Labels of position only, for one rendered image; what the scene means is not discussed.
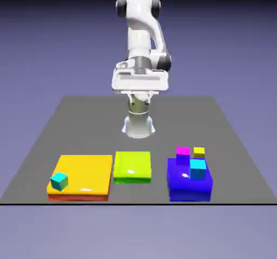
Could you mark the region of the small magenta cube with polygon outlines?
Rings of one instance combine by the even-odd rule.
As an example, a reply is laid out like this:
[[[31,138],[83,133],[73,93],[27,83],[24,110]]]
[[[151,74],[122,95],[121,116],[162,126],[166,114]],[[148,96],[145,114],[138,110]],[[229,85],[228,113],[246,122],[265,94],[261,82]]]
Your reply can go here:
[[[177,146],[176,147],[176,164],[189,165],[190,163],[190,147]]]

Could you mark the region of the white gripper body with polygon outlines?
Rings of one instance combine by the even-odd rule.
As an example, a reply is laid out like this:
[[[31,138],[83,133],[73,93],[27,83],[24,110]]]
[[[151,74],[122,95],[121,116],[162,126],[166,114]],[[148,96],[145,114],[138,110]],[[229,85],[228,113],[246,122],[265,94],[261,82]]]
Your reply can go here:
[[[145,74],[138,74],[133,68],[114,69],[111,87],[118,92],[167,91],[168,73],[164,70],[146,69]]]

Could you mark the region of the large lime green box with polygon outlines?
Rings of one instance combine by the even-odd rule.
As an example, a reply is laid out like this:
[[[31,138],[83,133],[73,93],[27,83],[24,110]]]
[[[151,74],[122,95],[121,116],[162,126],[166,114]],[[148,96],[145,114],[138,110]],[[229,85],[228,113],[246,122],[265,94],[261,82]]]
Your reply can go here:
[[[149,151],[116,151],[113,170],[115,184],[149,184],[151,156]]]

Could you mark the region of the small cyan cube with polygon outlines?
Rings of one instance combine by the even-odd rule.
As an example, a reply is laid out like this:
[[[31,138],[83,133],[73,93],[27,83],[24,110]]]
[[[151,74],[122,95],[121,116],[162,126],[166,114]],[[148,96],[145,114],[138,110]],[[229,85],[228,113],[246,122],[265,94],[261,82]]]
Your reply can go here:
[[[191,159],[189,166],[189,176],[193,180],[205,180],[206,177],[206,161],[204,159]]]

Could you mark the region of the large orange box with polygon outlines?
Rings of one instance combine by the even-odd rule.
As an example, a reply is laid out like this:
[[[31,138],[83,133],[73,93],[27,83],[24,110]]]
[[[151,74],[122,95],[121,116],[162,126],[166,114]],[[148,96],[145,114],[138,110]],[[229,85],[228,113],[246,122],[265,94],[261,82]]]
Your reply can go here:
[[[107,201],[113,165],[112,155],[61,155],[52,176],[61,172],[68,176],[68,186],[62,191],[52,188],[50,201]]]

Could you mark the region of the small teal cube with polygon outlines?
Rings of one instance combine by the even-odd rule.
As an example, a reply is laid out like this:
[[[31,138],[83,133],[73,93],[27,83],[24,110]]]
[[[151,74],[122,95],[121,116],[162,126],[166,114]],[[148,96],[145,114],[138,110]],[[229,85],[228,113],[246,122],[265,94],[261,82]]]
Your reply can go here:
[[[53,189],[62,191],[68,186],[68,176],[64,173],[57,172],[50,178]]]

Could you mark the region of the small yellow cube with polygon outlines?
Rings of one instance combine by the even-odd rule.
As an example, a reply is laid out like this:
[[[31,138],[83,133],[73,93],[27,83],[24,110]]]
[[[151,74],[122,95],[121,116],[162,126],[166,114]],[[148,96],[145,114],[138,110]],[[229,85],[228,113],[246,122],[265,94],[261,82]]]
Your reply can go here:
[[[204,147],[193,147],[193,156],[194,158],[205,158],[205,148]]]

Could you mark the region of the large blue box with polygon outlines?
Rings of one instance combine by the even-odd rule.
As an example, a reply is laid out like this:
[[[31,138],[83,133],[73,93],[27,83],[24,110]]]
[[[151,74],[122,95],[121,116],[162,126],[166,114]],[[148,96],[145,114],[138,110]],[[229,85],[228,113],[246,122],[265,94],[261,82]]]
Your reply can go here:
[[[171,202],[208,202],[212,196],[213,179],[208,165],[205,180],[193,180],[189,165],[177,165],[175,158],[167,159],[167,183]]]

